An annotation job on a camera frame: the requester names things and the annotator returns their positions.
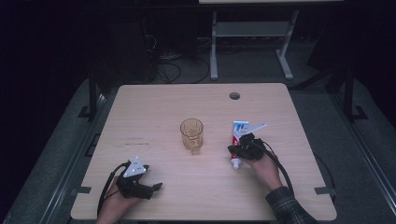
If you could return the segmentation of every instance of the table top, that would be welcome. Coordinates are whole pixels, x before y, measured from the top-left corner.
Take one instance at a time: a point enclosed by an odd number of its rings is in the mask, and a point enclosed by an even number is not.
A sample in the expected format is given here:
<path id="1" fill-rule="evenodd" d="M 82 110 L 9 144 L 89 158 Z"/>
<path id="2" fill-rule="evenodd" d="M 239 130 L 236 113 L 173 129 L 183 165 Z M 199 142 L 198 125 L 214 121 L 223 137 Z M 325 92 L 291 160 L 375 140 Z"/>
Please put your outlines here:
<path id="1" fill-rule="evenodd" d="M 240 99 L 231 99 L 231 92 L 238 92 Z M 188 118 L 204 124 L 200 155 L 192 156 L 183 147 L 179 127 Z M 140 183 L 163 186 L 125 218 L 275 220 L 264 200 L 268 191 L 251 168 L 242 164 L 234 170 L 230 162 L 227 146 L 232 144 L 235 120 L 265 122 L 267 127 L 254 134 L 279 157 L 296 199 L 318 220 L 336 218 L 329 194 L 315 193 L 325 183 L 289 92 L 276 83 L 120 87 L 81 184 L 91 192 L 78 194 L 71 216 L 96 219 L 110 172 L 138 156 L 150 166 Z"/>

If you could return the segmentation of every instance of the metal frame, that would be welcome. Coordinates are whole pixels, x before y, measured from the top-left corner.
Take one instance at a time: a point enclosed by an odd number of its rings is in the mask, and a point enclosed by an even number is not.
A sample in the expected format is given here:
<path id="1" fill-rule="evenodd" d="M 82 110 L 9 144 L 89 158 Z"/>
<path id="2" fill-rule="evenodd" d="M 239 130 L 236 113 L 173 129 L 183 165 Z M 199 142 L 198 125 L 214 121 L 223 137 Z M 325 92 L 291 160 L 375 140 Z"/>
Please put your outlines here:
<path id="1" fill-rule="evenodd" d="M 69 163 L 67 163 L 65 167 L 61 181 L 52 192 L 49 204 L 47 205 L 47 208 L 39 223 L 54 223 L 55 218 L 60 211 L 61 204 L 64 201 L 64 197 L 66 196 L 67 189 L 70 187 L 71 181 L 73 179 L 73 173 L 75 172 L 80 159 L 86 153 L 86 148 L 90 145 L 92 136 L 95 135 L 93 132 L 99 123 L 105 103 L 105 96 L 100 94 L 99 98 L 95 101 L 95 108 L 97 112 L 95 115 L 97 116 L 93 115 L 92 120 L 87 122 L 84 128 L 85 131 L 83 132 L 76 149 L 73 151 L 73 155 Z"/>
<path id="2" fill-rule="evenodd" d="M 336 108 L 338 109 L 341 118 L 343 119 L 345 125 L 348 127 L 349 131 L 352 133 L 355 142 L 358 144 L 361 150 L 361 156 L 364 162 L 366 163 L 370 173 L 372 174 L 375 183 L 378 185 L 382 194 L 384 195 L 385 200 L 387 201 L 390 209 L 393 214 L 396 215 L 396 190 L 389 182 L 387 176 L 384 171 L 381 169 L 381 166 L 375 159 L 375 156 L 372 153 L 372 150 L 368 147 L 367 143 L 364 141 L 361 133 L 359 132 L 356 124 L 350 120 L 350 117 L 345 114 L 345 102 L 337 97 L 334 94 L 331 94 L 332 102 L 335 105 L 338 105 Z"/>
<path id="3" fill-rule="evenodd" d="M 218 62 L 216 57 L 216 40 L 221 36 L 284 36 L 281 49 L 276 50 L 280 66 L 286 79 L 293 79 L 288 62 L 285 58 L 289 46 L 294 24 L 297 21 L 299 10 L 294 10 L 289 21 L 217 21 L 217 11 L 213 12 L 212 20 L 212 50 L 210 52 L 210 77 L 219 79 Z"/>

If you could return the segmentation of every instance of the person's right hand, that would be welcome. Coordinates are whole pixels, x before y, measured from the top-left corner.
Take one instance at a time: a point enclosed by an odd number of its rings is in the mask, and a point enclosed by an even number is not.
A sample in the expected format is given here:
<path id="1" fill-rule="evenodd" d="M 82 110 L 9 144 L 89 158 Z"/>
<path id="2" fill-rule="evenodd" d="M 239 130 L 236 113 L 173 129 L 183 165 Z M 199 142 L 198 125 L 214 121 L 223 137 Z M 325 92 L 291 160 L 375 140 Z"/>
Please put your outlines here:
<path id="1" fill-rule="evenodd" d="M 256 173 L 259 181 L 270 191 L 283 186 L 279 170 L 274 161 L 266 154 L 259 161 L 244 160 Z"/>

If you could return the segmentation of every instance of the wrist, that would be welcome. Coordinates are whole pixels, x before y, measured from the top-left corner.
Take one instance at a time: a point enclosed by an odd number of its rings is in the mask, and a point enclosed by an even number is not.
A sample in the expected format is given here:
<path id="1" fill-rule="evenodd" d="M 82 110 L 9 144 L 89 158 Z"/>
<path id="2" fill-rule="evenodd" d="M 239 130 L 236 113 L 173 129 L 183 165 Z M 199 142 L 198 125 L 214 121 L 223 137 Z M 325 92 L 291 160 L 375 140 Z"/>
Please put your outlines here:
<path id="1" fill-rule="evenodd" d="M 271 183 L 269 183 L 269 184 L 267 185 L 267 188 L 268 188 L 270 191 L 273 191 L 274 189 L 278 189 L 278 188 L 280 188 L 280 187 L 283 187 L 283 184 L 282 184 L 282 182 L 280 181 L 280 179 L 274 180 L 273 182 L 271 182 Z"/>

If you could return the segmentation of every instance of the person's left hand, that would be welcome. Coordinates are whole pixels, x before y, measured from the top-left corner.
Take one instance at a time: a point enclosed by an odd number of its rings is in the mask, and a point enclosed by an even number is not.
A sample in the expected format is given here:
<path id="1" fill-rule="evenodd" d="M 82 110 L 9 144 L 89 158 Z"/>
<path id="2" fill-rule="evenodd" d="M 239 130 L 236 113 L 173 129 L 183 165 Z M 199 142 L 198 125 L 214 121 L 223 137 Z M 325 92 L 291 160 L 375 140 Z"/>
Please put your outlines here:
<path id="1" fill-rule="evenodd" d="M 97 224 L 112 224 L 117 222 L 131 207 L 141 201 L 141 199 L 134 197 L 124 198 L 116 185 L 118 178 L 118 176 L 114 177 L 113 183 L 107 191 L 106 199 L 96 219 Z"/>

